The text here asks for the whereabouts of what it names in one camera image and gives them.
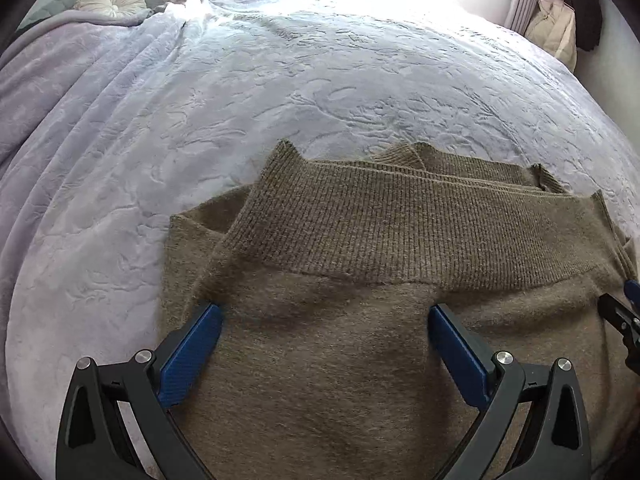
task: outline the bed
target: bed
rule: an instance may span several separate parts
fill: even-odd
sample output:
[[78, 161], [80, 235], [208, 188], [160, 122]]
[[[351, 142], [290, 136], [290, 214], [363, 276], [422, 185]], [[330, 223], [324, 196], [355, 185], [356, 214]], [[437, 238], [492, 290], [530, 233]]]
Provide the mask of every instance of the bed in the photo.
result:
[[0, 413], [45, 480], [75, 362], [158, 342], [169, 216], [254, 181], [281, 138], [308, 158], [427, 140], [544, 162], [640, 233], [625, 136], [558, 60], [462, 10], [172, 0], [56, 18], [0, 58]]

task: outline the brown sweater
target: brown sweater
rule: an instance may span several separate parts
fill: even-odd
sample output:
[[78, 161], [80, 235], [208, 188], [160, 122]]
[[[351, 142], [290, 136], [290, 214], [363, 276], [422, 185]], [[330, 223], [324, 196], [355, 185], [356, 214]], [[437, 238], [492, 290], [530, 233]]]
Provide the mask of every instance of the brown sweater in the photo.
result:
[[424, 144], [377, 159], [281, 142], [252, 187], [172, 217], [164, 331], [196, 300], [225, 311], [176, 410], [196, 452], [218, 480], [430, 478], [476, 416], [428, 346], [427, 310], [446, 302], [521, 362], [574, 362], [601, 465], [637, 383], [596, 312], [636, 275], [602, 194]]

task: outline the silver screw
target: silver screw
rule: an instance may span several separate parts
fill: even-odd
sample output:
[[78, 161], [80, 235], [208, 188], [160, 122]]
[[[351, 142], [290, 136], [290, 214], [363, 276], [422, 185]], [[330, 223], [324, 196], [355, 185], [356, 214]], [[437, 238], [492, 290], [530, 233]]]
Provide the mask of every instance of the silver screw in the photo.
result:
[[513, 363], [513, 356], [509, 352], [498, 352], [495, 358], [503, 365], [510, 365]]
[[569, 359], [565, 359], [563, 357], [562, 359], [558, 359], [558, 366], [562, 368], [562, 370], [564, 370], [565, 372], [568, 372], [569, 370], [571, 370], [572, 365]]
[[76, 367], [78, 368], [78, 370], [84, 370], [85, 368], [88, 368], [90, 364], [91, 364], [90, 357], [81, 357], [78, 359], [78, 362], [76, 363]]
[[148, 363], [151, 359], [151, 352], [149, 350], [141, 350], [136, 354], [136, 361], [139, 363]]

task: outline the round pillow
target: round pillow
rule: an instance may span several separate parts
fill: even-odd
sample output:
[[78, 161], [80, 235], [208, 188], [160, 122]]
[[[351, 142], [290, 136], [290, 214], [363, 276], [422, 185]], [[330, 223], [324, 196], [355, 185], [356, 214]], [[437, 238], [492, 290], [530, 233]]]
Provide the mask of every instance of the round pillow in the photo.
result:
[[98, 12], [111, 18], [132, 16], [146, 9], [145, 0], [77, 0], [76, 10]]

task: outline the beige bag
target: beige bag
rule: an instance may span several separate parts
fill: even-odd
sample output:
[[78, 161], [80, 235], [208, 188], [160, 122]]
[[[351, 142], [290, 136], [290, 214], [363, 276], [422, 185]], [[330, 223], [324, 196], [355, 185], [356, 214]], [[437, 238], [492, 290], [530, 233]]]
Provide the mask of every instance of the beige bag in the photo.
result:
[[538, 0], [538, 7], [525, 38], [559, 59], [573, 72], [577, 59], [574, 10], [564, 0]]

